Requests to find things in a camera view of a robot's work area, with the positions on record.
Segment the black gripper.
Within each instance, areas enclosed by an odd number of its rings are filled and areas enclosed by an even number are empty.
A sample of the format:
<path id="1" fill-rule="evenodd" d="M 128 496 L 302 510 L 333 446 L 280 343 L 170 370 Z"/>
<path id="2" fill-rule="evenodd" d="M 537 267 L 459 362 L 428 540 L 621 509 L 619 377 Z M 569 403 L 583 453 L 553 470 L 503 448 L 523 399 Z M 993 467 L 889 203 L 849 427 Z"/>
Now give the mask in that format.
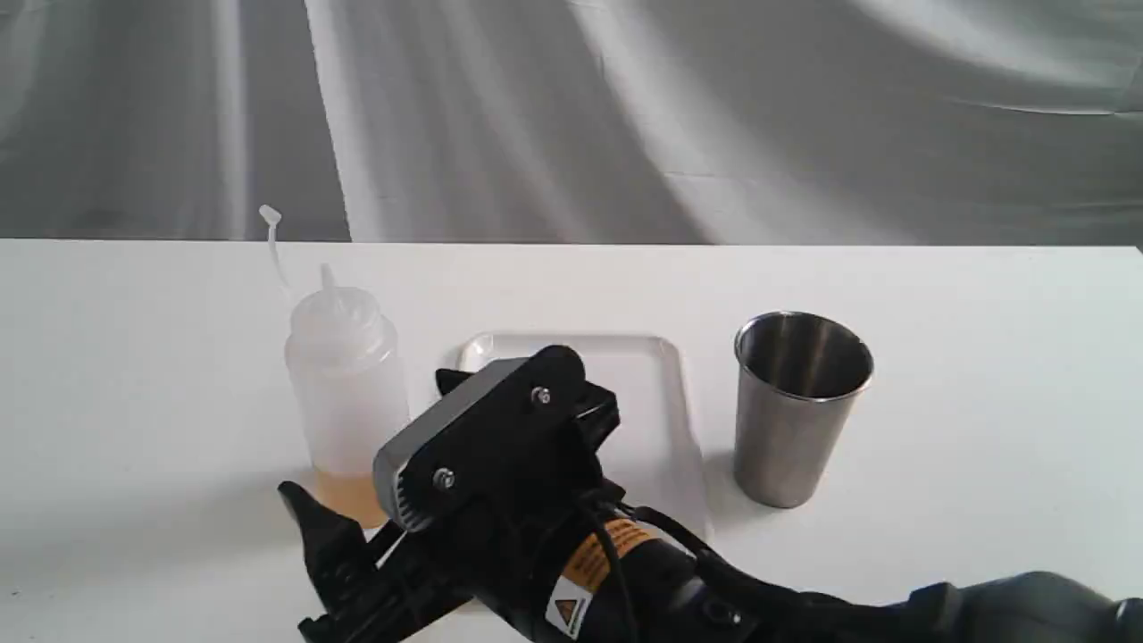
<path id="1" fill-rule="evenodd" d="M 437 369 L 446 397 L 473 372 Z M 527 638 L 539 618 L 539 561 L 559 536 L 588 536 L 599 522 L 576 497 L 559 522 L 515 525 L 482 507 L 462 512 L 442 528 L 407 533 L 392 520 L 366 538 L 355 520 L 339 515 L 294 481 L 278 485 L 299 530 L 305 572 L 325 614 L 303 619 L 307 642 L 400 642 L 478 598 L 520 627 Z"/>

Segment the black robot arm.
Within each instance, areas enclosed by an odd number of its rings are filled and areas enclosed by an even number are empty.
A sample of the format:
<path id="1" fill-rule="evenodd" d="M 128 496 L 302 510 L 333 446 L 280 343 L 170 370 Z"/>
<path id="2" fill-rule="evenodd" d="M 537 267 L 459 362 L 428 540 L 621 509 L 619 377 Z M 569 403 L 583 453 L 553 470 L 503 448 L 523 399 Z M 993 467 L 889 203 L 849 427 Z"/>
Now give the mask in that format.
<path id="1" fill-rule="evenodd" d="M 306 642 L 403 642 L 472 601 L 527 642 L 1140 642 L 1140 598 L 1049 572 L 885 605 L 760 581 L 605 479 L 618 405 L 580 359 L 435 380 L 374 537 L 278 487 L 325 610 L 299 622 Z"/>

